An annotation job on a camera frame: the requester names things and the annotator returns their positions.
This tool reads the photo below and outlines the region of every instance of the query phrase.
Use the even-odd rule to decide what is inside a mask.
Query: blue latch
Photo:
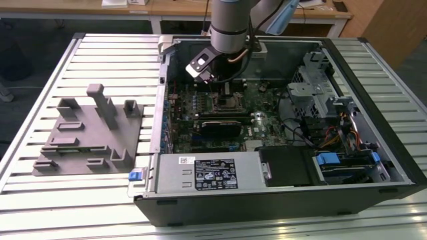
[[[315,156],[315,159],[318,160],[319,165],[342,163],[338,154],[334,152],[320,153],[318,156]]]
[[[376,152],[372,152],[371,156],[372,156],[372,158],[375,160],[375,163],[378,163],[382,160],[380,155]]]
[[[129,182],[143,181],[143,172],[141,171],[131,171],[128,173],[128,181]]]

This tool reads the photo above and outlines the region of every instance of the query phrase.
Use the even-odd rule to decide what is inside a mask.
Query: wooden desk
[[[148,20],[153,34],[161,34],[161,21],[203,21],[205,4],[201,0],[149,0],[145,6],[101,9],[101,0],[0,0],[0,18]],[[336,38],[351,18],[351,13],[335,9],[298,9],[291,23],[332,25],[327,36]]]
[[[207,2],[203,0],[152,0],[149,18],[151,24],[157,24],[153,29],[160,28],[160,21],[203,21],[205,7]],[[350,12],[336,11],[332,0],[327,0],[326,7],[332,8],[332,10],[318,7],[308,8],[304,11],[296,9],[290,23],[332,25],[327,37],[338,38],[347,20],[351,19],[354,15]],[[211,15],[211,8],[208,8],[207,15]]]

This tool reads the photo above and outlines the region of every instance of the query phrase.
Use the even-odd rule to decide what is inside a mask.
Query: sticker
[[[148,11],[128,11],[129,14],[148,14]]]
[[[195,164],[196,157],[195,156],[180,156],[179,164]]]
[[[195,189],[197,191],[239,188],[235,159],[192,159],[192,161]]]

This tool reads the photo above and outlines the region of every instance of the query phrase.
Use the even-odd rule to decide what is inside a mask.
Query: barcode sticker
[[[195,156],[180,156],[179,164],[195,164],[196,157]]]

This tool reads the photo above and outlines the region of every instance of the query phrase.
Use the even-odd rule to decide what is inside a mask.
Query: desk leg
[[[161,16],[149,16],[152,34],[161,34]]]
[[[346,23],[347,23],[347,18],[339,18],[335,20],[335,23],[331,27],[331,30],[327,33],[328,38],[339,38],[342,31],[344,29]]]

